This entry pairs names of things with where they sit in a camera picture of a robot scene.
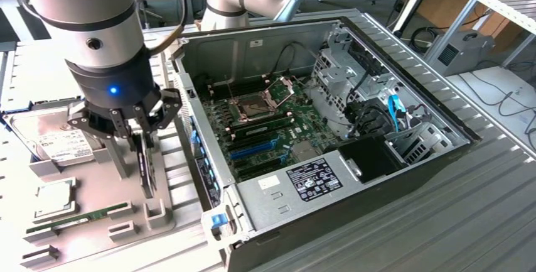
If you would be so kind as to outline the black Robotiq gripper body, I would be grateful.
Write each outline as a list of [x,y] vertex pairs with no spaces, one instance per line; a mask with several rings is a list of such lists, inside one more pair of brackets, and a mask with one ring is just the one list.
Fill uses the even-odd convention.
[[146,47],[115,67],[90,68],[72,62],[67,62],[67,66],[92,109],[108,111],[140,104],[150,110],[159,102],[162,93],[154,80]]

